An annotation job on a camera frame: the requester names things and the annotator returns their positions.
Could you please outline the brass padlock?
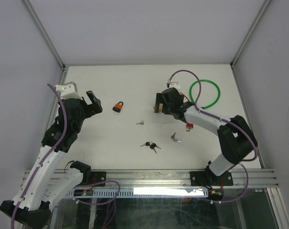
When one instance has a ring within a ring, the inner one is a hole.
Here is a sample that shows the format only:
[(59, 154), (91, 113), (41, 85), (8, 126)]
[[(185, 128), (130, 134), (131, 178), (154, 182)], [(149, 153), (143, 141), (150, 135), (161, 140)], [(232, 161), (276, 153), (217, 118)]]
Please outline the brass padlock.
[(161, 113), (163, 109), (163, 104), (154, 105), (153, 110), (154, 113)]

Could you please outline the red cable padlock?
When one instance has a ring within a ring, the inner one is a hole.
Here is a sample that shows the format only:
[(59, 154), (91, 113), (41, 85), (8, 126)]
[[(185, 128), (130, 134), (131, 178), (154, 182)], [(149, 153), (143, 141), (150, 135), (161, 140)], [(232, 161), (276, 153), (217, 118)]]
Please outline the red cable padlock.
[[(183, 98), (186, 99), (188, 102), (190, 101), (189, 98), (188, 98), (185, 94), (180, 93), (180, 95), (183, 96)], [(192, 129), (193, 129), (193, 124), (186, 123), (186, 130), (187, 130), (188, 128), (192, 130)]]

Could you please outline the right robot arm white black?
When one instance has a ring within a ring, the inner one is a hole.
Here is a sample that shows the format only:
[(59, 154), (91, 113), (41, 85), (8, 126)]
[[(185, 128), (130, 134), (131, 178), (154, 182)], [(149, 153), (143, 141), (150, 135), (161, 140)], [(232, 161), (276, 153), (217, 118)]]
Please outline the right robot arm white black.
[(211, 185), (222, 179), (222, 174), (242, 162), (252, 151), (258, 155), (257, 140), (239, 115), (222, 118), (199, 108), (195, 103), (184, 102), (176, 88), (168, 88), (156, 94), (155, 113), (162, 105), (162, 113), (172, 115), (186, 124), (197, 125), (218, 137), (221, 154), (206, 169), (205, 180)]

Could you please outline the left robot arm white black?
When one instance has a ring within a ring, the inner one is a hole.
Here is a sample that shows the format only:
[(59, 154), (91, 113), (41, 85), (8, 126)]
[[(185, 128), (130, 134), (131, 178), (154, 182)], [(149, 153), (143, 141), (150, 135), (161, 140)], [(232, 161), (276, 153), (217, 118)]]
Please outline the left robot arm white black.
[(12, 200), (3, 201), (0, 206), (0, 211), (10, 217), (12, 222), (42, 229), (54, 207), (69, 190), (92, 182), (91, 167), (75, 161), (63, 177), (48, 186), (57, 165), (76, 141), (84, 120), (102, 112), (101, 102), (93, 92), (87, 91), (86, 94), (90, 104), (72, 93), (60, 100), (58, 116), (44, 134), (39, 155), (29, 176), (18, 194)]

